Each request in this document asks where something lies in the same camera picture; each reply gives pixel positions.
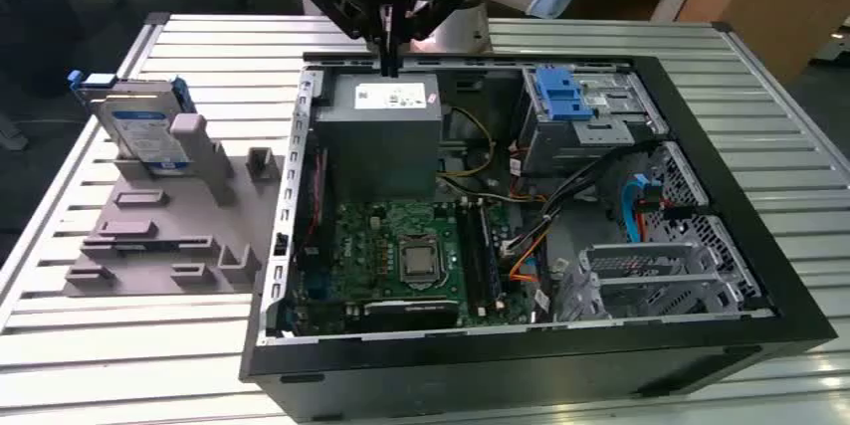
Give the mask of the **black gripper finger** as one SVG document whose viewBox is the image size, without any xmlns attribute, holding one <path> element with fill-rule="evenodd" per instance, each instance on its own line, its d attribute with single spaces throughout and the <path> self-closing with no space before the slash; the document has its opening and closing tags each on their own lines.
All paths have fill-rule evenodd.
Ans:
<svg viewBox="0 0 850 425">
<path fill-rule="evenodd" d="M 355 0 L 309 0 L 351 39 L 363 39 L 380 59 L 380 71 L 391 76 L 390 33 L 383 6 L 360 6 Z"/>
<path fill-rule="evenodd" d="M 415 0 L 392 5 L 391 13 L 391 77 L 399 75 L 403 45 L 424 40 L 458 7 L 458 0 L 426 1 L 420 7 Z"/>
</svg>

